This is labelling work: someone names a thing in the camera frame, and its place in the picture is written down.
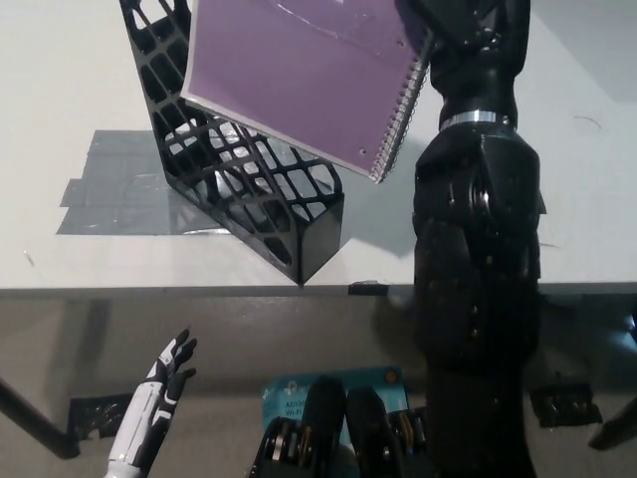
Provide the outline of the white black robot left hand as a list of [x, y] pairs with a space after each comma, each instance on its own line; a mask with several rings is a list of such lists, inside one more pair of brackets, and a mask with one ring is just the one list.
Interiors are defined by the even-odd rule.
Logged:
[[136, 388], [115, 436], [108, 465], [122, 463], [146, 474], [165, 439], [186, 381], [196, 370], [181, 371], [197, 346], [184, 329], [152, 363]]

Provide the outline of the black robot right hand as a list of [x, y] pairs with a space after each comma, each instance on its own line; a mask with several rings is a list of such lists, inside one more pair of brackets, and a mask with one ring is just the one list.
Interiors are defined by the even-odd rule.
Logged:
[[439, 123], [474, 111], [518, 125], [515, 79], [524, 68], [531, 3], [398, 1], [404, 24], [424, 30], [429, 82], [442, 97]]

